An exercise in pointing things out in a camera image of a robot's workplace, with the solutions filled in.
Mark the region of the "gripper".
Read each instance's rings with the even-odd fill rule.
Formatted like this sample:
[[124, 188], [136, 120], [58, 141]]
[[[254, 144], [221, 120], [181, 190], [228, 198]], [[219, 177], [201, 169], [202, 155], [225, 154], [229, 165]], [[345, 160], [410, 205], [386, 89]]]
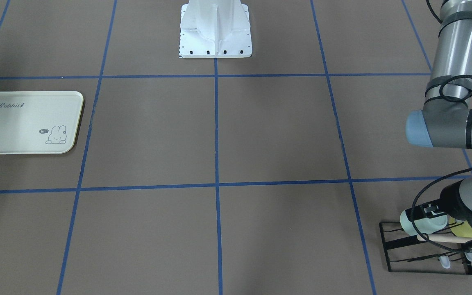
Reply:
[[418, 216], [449, 215], [461, 217], [460, 186], [447, 186], [442, 189], [439, 199], [418, 206]]

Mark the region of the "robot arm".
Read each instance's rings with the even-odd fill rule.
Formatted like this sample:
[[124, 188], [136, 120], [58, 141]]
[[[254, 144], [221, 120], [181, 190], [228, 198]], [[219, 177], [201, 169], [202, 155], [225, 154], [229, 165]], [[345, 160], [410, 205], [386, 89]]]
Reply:
[[[408, 142], [423, 147], [472, 149], [472, 0], [446, 0], [430, 80], [421, 110], [406, 121]], [[446, 187], [439, 209], [472, 218], [472, 177]]]

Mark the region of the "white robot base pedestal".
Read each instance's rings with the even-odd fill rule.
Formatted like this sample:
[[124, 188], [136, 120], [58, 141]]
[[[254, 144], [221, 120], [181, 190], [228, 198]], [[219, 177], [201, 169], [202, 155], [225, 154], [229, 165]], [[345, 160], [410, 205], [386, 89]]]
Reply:
[[180, 13], [180, 58], [252, 56], [249, 8], [240, 0], [190, 0]]

